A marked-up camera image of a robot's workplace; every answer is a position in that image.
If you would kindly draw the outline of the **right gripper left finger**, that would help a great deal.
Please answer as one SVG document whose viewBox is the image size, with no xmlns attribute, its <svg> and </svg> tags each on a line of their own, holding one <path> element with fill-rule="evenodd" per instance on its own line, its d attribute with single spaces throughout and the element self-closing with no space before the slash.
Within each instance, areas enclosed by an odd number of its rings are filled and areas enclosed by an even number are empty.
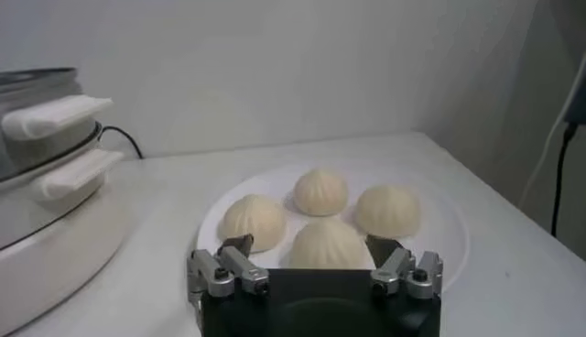
<svg viewBox="0 0 586 337">
<path fill-rule="evenodd" d="M 253 264 L 248 256 L 254 243 L 251 234 L 226 239 L 213 255 L 208 250 L 196 249 L 187 257 L 188 300 L 196 315 L 203 313 L 202 298 L 231 297 L 240 281 L 245 293 L 265 297 L 269 293 L 269 273 Z"/>
</svg>

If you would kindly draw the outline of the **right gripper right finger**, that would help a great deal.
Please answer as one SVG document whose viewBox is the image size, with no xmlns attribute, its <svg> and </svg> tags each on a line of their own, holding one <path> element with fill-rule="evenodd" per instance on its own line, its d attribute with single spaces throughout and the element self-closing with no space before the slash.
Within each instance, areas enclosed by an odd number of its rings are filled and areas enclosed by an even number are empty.
<svg viewBox="0 0 586 337">
<path fill-rule="evenodd" d="M 443 260 L 437 253 L 425 251 L 417 260 L 397 240 L 368 234 L 365 242 L 376 266 L 370 273 L 374 296 L 406 292 L 412 299 L 441 297 Z"/>
</svg>

